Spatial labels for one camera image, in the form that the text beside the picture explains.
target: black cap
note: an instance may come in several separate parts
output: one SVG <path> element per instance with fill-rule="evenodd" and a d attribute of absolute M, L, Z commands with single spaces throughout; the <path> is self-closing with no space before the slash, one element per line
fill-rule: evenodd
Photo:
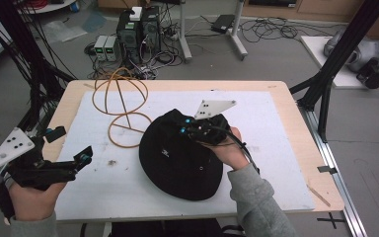
<path fill-rule="evenodd" d="M 181 135 L 179 124 L 193 119 L 172 110 L 156 118 L 139 146 L 140 163 L 149 179 L 177 198 L 203 200 L 214 196 L 223 163 L 208 148 Z"/>

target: wooden table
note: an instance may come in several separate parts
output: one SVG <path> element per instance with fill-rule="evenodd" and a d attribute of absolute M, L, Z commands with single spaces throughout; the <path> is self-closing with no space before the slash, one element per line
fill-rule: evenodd
<path fill-rule="evenodd" d="M 150 91 L 262 91 L 269 92 L 280 115 L 286 135 L 309 186 L 316 208 L 313 211 L 341 211 L 344 204 L 332 176 L 320 173 L 317 167 L 325 166 L 322 156 L 304 122 L 294 99 L 283 82 L 276 81 L 144 81 Z M 133 90 L 126 86 L 121 90 Z M 49 124 L 50 128 L 63 125 L 67 132 L 75 119 L 82 96 L 94 90 L 94 81 L 70 82 Z M 56 161 L 64 142 L 64 137 L 46 144 L 43 156 Z"/>

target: sleeve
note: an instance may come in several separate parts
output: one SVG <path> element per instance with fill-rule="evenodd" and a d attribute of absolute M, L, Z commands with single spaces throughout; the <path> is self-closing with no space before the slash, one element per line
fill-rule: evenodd
<path fill-rule="evenodd" d="M 273 188 L 261 178 L 252 164 L 228 173 L 230 197 L 237 204 L 238 220 L 247 236 L 298 236 L 285 213 L 276 203 Z"/>
<path fill-rule="evenodd" d="M 39 221 L 19 221 L 11 217 L 11 237 L 57 237 L 56 214 Z"/>

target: floor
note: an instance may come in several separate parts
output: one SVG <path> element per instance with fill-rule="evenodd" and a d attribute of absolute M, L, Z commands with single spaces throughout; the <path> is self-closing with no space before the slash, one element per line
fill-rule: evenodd
<path fill-rule="evenodd" d="M 86 79 L 92 70 L 92 62 L 84 48 L 99 35 L 114 34 L 115 18 L 101 19 L 109 13 L 100 13 L 90 6 L 73 14 L 61 10 L 41 16 L 42 23 L 68 20 L 67 27 L 87 27 L 89 32 L 67 42 L 54 42 L 51 47 L 66 66 L 80 79 Z M 202 20 L 187 22 L 187 29 Z M 326 27 L 327 24 L 313 23 Z M 206 29 L 206 23 L 194 29 Z M 334 34 L 337 29 L 324 28 Z M 318 33 L 302 29 L 300 35 Z M 255 39 L 252 32 L 248 39 Z M 241 38 L 249 55 L 241 61 L 233 44 L 225 37 L 190 38 L 189 47 L 193 55 L 191 63 L 165 67 L 159 70 L 158 80 L 271 80 L 284 81 L 288 87 L 312 77 L 319 70 L 305 47 L 294 39 L 261 39 L 247 42 Z M 293 97 L 300 99 L 304 92 Z M 0 143 L 9 131 L 18 124 L 29 107 L 29 87 L 15 64 L 5 53 L 0 55 Z M 331 94 L 327 138 L 340 167 L 340 172 L 357 208 L 368 236 L 379 237 L 379 90 L 334 89 Z M 343 219 L 341 213 L 332 213 L 333 218 Z M 336 225 L 317 218 L 330 218 L 328 213 L 288 214 L 301 236 L 350 236 L 342 222 Z M 9 235 L 0 213 L 0 236 Z M 233 223 L 234 218 L 220 219 L 223 224 Z M 59 235 L 79 236 L 81 225 L 60 224 Z M 89 224 L 87 236 L 102 236 L 103 223 Z"/>

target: hand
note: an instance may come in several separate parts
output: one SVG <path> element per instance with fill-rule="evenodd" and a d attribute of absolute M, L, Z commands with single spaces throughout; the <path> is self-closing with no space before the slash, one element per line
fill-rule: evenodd
<path fill-rule="evenodd" d="M 242 141 L 242 135 L 239 129 L 237 127 L 230 127 L 230 129 L 232 133 Z M 204 146 L 210 148 L 221 162 L 232 167 L 233 170 L 240 170 L 249 164 L 241 148 L 235 144 L 230 137 L 226 137 L 224 141 L 216 146 Z"/>
<path fill-rule="evenodd" d="M 33 188 L 22 188 L 14 183 L 9 189 L 9 195 L 15 210 L 15 219 L 21 221 L 36 221 L 49 218 L 54 213 L 57 198 L 66 183 L 51 185 L 46 191 Z"/>

